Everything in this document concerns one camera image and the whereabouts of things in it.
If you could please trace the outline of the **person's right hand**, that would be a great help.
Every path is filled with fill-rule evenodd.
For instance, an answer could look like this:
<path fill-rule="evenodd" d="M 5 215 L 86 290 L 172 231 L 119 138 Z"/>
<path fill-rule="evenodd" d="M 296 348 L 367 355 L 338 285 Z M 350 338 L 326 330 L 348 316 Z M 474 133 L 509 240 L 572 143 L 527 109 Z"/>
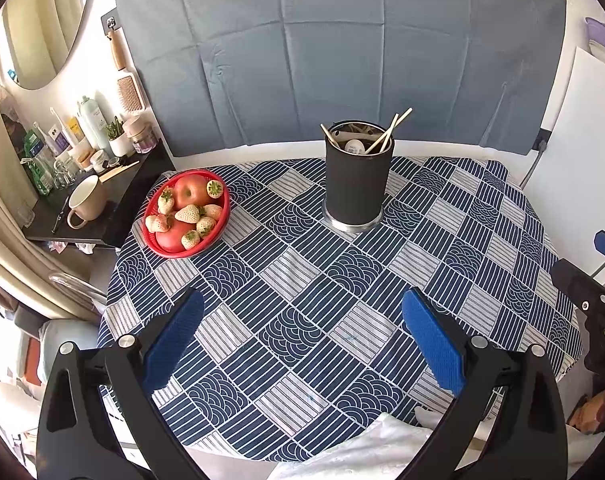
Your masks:
<path fill-rule="evenodd" d="M 569 416 L 568 426 L 582 434 L 598 434 L 605 431 L 605 389 L 583 404 L 577 405 Z"/>

